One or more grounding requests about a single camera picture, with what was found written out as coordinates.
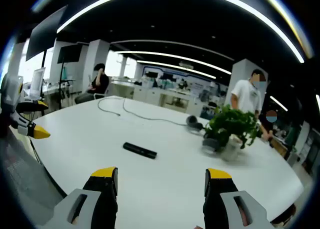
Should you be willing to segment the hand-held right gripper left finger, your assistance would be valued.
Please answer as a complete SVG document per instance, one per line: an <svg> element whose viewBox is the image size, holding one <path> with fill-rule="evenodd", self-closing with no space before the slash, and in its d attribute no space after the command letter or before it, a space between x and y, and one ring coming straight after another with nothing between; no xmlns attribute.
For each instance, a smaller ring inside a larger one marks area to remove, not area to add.
<svg viewBox="0 0 320 229"><path fill-rule="evenodd" d="M114 229L118 212L118 168L92 173L82 189L59 202L52 218L38 229Z"/></svg>

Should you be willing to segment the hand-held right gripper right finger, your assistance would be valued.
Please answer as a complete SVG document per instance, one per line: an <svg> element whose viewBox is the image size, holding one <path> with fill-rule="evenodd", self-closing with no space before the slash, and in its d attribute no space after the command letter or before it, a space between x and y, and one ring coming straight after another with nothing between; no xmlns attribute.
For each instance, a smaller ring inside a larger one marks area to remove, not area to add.
<svg viewBox="0 0 320 229"><path fill-rule="evenodd" d="M204 225L206 229L272 229L266 209L249 193L239 191L225 171L205 171Z"/></svg>

